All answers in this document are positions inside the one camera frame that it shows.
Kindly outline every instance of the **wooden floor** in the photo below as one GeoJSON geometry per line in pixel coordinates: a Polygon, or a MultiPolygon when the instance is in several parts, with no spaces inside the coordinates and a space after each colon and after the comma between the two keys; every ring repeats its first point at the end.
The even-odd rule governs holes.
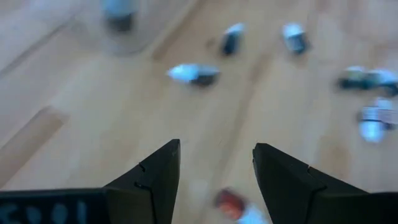
{"type": "Polygon", "coordinates": [[[378,92],[334,86],[350,65],[398,72],[397,2],[199,1],[178,32],[135,57],[81,45],[66,28],[2,74],[0,161],[16,161],[1,171],[2,189],[102,186],[179,138],[174,223],[227,222],[211,207],[224,186],[266,210],[251,163],[257,142],[364,190],[398,190],[398,132],[369,144],[355,120],[378,92]],[[312,45],[298,58],[280,38],[291,21],[303,24],[312,45]],[[222,33],[237,22],[246,25],[241,51],[220,57],[222,33]],[[191,62],[218,66],[219,82],[199,89],[165,75],[191,62]],[[46,122],[31,120],[38,111],[46,122]]]}

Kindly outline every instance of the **light wood floor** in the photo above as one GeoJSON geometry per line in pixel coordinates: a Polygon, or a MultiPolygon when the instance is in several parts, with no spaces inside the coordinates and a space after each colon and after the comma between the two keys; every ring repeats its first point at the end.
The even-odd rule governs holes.
{"type": "Polygon", "coordinates": [[[251,163],[257,142],[364,190],[398,190],[398,132],[369,144],[355,120],[377,92],[334,86],[350,65],[398,72],[397,2],[202,0],[196,7],[166,45],[159,37],[135,57],[86,47],[75,30],[64,29],[2,76],[0,139],[6,158],[18,161],[2,175],[2,188],[102,186],[179,138],[174,223],[227,222],[210,203],[224,186],[265,210],[251,163]],[[312,44],[299,58],[280,38],[291,21],[303,24],[312,44]],[[220,57],[222,33],[237,22],[247,28],[241,52],[220,57]],[[165,76],[190,62],[219,66],[219,82],[199,89],[165,76]],[[46,122],[30,124],[46,135],[29,127],[18,132],[39,110],[46,122]],[[11,153],[15,145],[30,148],[15,143],[18,136],[33,142],[28,158],[11,153]]]}

